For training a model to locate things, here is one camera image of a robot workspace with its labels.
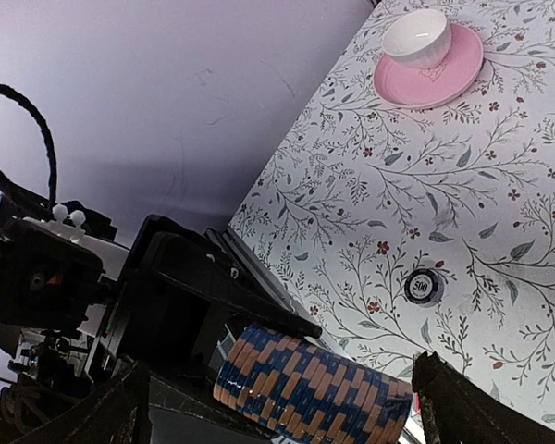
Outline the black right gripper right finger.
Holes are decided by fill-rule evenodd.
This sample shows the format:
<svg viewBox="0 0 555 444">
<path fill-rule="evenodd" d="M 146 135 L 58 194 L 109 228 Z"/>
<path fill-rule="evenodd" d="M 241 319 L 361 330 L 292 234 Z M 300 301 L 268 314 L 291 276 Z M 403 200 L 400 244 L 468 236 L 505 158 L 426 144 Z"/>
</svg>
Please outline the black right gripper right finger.
<svg viewBox="0 0 555 444">
<path fill-rule="evenodd" d="M 555 443 L 555 431 L 496 401 L 434 352 L 413 362 L 427 443 Z"/>
</svg>

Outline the grey orange chip stack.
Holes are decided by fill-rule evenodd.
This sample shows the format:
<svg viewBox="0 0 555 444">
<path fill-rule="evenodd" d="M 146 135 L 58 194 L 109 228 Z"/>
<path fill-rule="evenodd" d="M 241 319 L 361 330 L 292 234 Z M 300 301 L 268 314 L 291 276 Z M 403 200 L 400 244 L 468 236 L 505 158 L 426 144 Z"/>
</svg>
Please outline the grey orange chip stack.
<svg viewBox="0 0 555 444">
<path fill-rule="evenodd" d="M 213 396 L 299 443 L 395 443 L 413 404 L 409 383 L 256 324 L 228 352 Z"/>
</svg>

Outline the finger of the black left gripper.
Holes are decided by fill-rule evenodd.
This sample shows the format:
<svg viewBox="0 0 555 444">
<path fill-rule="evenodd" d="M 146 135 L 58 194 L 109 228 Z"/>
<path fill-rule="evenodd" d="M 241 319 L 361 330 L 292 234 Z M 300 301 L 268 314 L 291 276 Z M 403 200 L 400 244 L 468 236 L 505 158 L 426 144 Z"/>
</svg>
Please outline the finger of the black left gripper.
<svg viewBox="0 0 555 444">
<path fill-rule="evenodd" d="M 154 272 L 166 282 L 277 332 L 299 338 L 321 336 L 319 325 L 247 284 L 232 258 L 206 237 L 195 241 L 169 232 L 158 236 Z"/>
</svg>

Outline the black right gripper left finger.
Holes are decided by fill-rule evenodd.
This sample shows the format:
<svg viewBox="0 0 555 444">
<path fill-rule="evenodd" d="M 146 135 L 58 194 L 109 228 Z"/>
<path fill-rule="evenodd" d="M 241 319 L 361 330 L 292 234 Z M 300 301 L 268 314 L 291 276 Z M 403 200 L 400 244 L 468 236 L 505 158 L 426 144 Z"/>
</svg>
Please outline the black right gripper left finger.
<svg viewBox="0 0 555 444">
<path fill-rule="evenodd" d="M 17 443 L 149 443 L 150 375 L 132 364 L 83 399 L 22 375 L 9 389 L 8 421 Z"/>
</svg>

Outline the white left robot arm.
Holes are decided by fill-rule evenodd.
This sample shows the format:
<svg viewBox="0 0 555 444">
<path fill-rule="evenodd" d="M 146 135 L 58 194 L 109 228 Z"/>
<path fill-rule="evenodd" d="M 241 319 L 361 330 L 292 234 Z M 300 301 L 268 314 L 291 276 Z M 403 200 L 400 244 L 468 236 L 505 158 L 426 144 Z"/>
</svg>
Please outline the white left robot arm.
<svg viewBox="0 0 555 444">
<path fill-rule="evenodd" d="M 163 374 L 205 376 L 232 315 L 294 338 L 322 333 L 219 246 L 162 216 L 147 217 L 130 248 L 55 220 L 0 227 L 1 323 L 71 333 L 97 305 L 97 346 Z"/>
</svg>

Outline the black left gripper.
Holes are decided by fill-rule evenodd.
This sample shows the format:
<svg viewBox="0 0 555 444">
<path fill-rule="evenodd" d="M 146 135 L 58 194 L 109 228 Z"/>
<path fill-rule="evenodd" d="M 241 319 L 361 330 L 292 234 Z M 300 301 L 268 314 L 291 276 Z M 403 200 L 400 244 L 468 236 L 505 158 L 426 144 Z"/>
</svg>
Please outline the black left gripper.
<svg viewBox="0 0 555 444">
<path fill-rule="evenodd" d="M 39 225 L 12 219 L 0 228 L 0 322 L 75 330 L 100 301 L 103 262 Z"/>
</svg>

